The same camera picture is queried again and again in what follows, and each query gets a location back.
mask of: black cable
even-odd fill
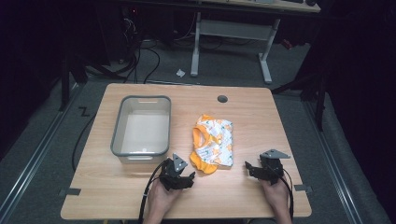
[[[151,183],[154,182],[156,179],[159,179],[159,178],[160,178],[159,176],[155,177],[154,179],[151,180]]]
[[[201,45],[201,43],[200,43],[200,48],[201,48],[201,49],[207,49],[207,50],[215,50],[215,49],[218,49],[218,48],[221,47],[222,44],[223,44],[223,37],[218,37],[218,36],[214,37],[214,39],[217,39],[217,38],[219,39],[219,44],[218,44],[217,46],[215,46],[214,48],[205,48],[205,47],[203,47],[203,46]]]
[[[138,224],[142,224],[143,223],[143,214],[145,212],[146,199],[147,199],[148,194],[149,194],[149,186],[151,185],[155,174],[163,166],[163,164],[165,162],[166,162],[166,160],[162,161],[160,163],[160,165],[158,165],[157,168],[155,168],[154,172],[152,173],[151,177],[148,180],[148,184],[146,185],[145,192],[143,193],[142,203],[140,204],[139,219],[137,220]]]
[[[140,55],[141,55],[141,53],[140,53],[140,46],[139,46],[139,48],[138,48],[138,56],[137,56],[136,68],[134,69],[134,84],[137,84],[137,65],[138,65],[139,62],[140,62]]]
[[[194,36],[194,35],[191,35],[191,30],[192,30],[192,28],[194,27],[196,17],[197,17],[197,12],[195,12],[195,13],[194,13],[194,16],[192,17],[190,29],[189,29],[189,30],[187,31],[187,33],[186,33],[185,35],[183,35],[182,37],[177,38],[177,39],[174,39],[174,42],[175,42],[175,43],[176,43],[176,41],[178,41],[178,40],[183,40],[183,39],[185,39],[185,38],[189,38],[189,37],[191,37],[191,36]]]
[[[134,70],[134,68],[137,65],[137,61],[135,60],[135,56],[134,56],[134,50],[140,48],[141,46],[141,37],[142,37],[143,33],[137,33],[135,36],[135,42],[128,48],[127,50],[127,55],[126,58],[131,58],[130,61],[128,62],[128,64],[125,67],[122,67],[120,70],[117,70],[115,72],[112,72],[106,68],[104,68],[102,65],[98,65],[98,64],[94,64],[91,62],[86,62],[86,64],[90,64],[94,69],[98,70],[99,73],[92,71],[89,68],[85,68],[85,71],[87,71],[90,74],[96,75],[96,76],[108,76],[111,78],[117,78],[117,79],[125,79],[125,77],[120,76],[120,74],[127,72],[128,70]],[[84,59],[83,57],[79,57],[83,62],[87,61],[86,59]]]
[[[245,45],[250,45],[250,44],[254,44],[256,42],[259,42],[259,40],[254,40],[254,39],[249,39],[249,40],[245,40],[244,43],[238,43],[235,41],[231,41],[227,38],[224,38],[224,43],[230,44],[230,45],[237,45],[237,46],[245,46]]]
[[[267,167],[270,168],[270,170],[271,170],[272,172],[274,172],[274,174],[276,174],[277,177],[278,177],[278,178],[286,185],[286,187],[288,188],[289,196],[290,196],[290,208],[289,208],[289,213],[290,213],[290,218],[291,218],[291,220],[293,220],[293,214],[294,214],[294,198],[293,198],[293,191],[291,191],[291,188],[290,188],[288,182],[286,182],[286,180],[283,179],[282,176],[280,176],[271,166],[267,166]],[[285,171],[286,174],[289,176],[290,184],[292,185],[293,183],[291,182],[291,177],[290,177],[289,173],[288,173],[285,169],[283,169],[283,171]]]
[[[158,57],[158,62],[157,62],[157,65],[154,67],[154,69],[153,69],[150,73],[148,73],[148,74],[146,75],[146,78],[145,78],[145,80],[143,81],[143,84],[146,84],[147,80],[149,79],[149,76],[151,76],[151,74],[152,74],[152,73],[158,68],[158,66],[160,65],[160,55],[159,55],[157,52],[155,52],[154,50],[152,50],[152,49],[146,49],[146,50],[149,50],[149,51],[155,53],[155,54],[157,55],[157,57]]]
[[[178,46],[181,46],[181,47],[189,47],[189,46],[192,46],[192,45],[194,44],[194,40],[193,40],[193,39],[190,39],[190,38],[192,38],[192,37],[194,37],[194,35],[185,37],[185,38],[183,38],[183,39],[174,40],[174,44],[176,44],[176,45],[178,45]],[[190,43],[189,43],[189,44],[180,44],[180,43],[178,43],[178,42],[182,42],[182,41],[185,41],[185,42],[188,41],[188,42],[190,42]]]
[[[78,143],[79,143],[79,141],[81,140],[82,134],[85,132],[85,130],[88,128],[88,125],[93,121],[93,119],[94,119],[95,117],[96,117],[96,113],[90,118],[90,120],[87,122],[87,124],[85,124],[85,127],[82,129],[81,133],[79,134],[78,140],[77,140],[77,142],[76,142],[76,144],[75,144],[75,147],[74,147],[74,149],[73,149],[73,154],[72,154],[72,168],[73,168],[73,171],[74,171],[74,172],[76,171],[76,168],[77,168],[76,165],[75,165],[74,158],[75,158],[75,156],[76,156],[76,151],[77,151]]]
[[[129,79],[129,76],[132,74],[132,72],[135,70],[136,71],[136,67],[137,67],[137,59],[136,56],[134,55],[134,66],[131,68],[131,71],[129,71],[128,75],[125,77],[125,79],[123,80],[123,83],[126,83]]]

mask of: wooden table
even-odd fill
[[[245,161],[260,166],[259,155],[275,148],[291,155],[281,160],[294,185],[301,185],[295,160],[271,92],[265,88],[110,84],[92,125],[71,189],[62,208],[65,219],[137,219],[144,188],[158,164],[122,164],[110,150],[120,107],[127,95],[166,95],[172,100],[168,156],[176,152],[190,161],[192,127],[207,114],[233,122],[234,164],[212,175],[197,171],[194,185],[184,189],[165,218],[272,217],[257,179],[248,176]],[[219,95],[228,98],[218,101]],[[196,171],[192,165],[183,175]],[[304,191],[294,191],[294,216],[307,217],[311,207]]]

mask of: white desk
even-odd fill
[[[286,1],[275,0],[272,4],[263,4],[256,3],[254,1],[247,0],[202,0],[202,2],[209,3],[222,3],[222,4],[233,4],[239,6],[248,6],[248,7],[264,7],[269,9],[276,10],[293,10],[293,11],[301,11],[301,12],[320,12],[320,8],[318,5],[314,5],[313,7],[308,6],[306,3],[292,3]],[[235,37],[235,38],[244,38],[244,39],[255,39],[255,40],[264,40],[266,44],[264,46],[263,53],[259,53],[259,62],[262,67],[262,76],[264,78],[265,83],[271,84],[272,79],[270,75],[270,71],[268,69],[267,57],[270,52],[271,46],[274,42],[274,38],[276,36],[276,31],[278,25],[280,23],[280,19],[276,19],[272,26],[264,26],[264,25],[253,25],[246,23],[238,23],[238,22],[228,22],[228,21],[212,21],[212,20],[201,20],[201,13],[197,13],[196,20],[196,29],[195,29],[195,45],[194,51],[192,53],[192,62],[191,62],[191,76],[198,76],[198,67],[199,67],[199,41],[200,35],[218,35],[225,37]]]

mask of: grommet hole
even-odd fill
[[[218,101],[219,101],[220,103],[227,103],[228,98],[227,98],[227,96],[225,96],[225,95],[220,95],[220,96],[218,96]]]

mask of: dark background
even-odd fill
[[[276,43],[312,47],[296,79],[326,76],[326,90],[355,157],[378,200],[391,212],[396,77],[396,6],[391,0],[318,1],[328,20],[285,18]],[[145,34],[172,45],[173,31],[185,34],[193,12],[134,7],[130,15]],[[46,1],[2,1],[0,6],[0,155],[3,158],[60,78],[72,50],[93,63],[125,60],[120,6]],[[227,20],[241,20],[224,16]],[[300,88],[315,88],[313,81]]]

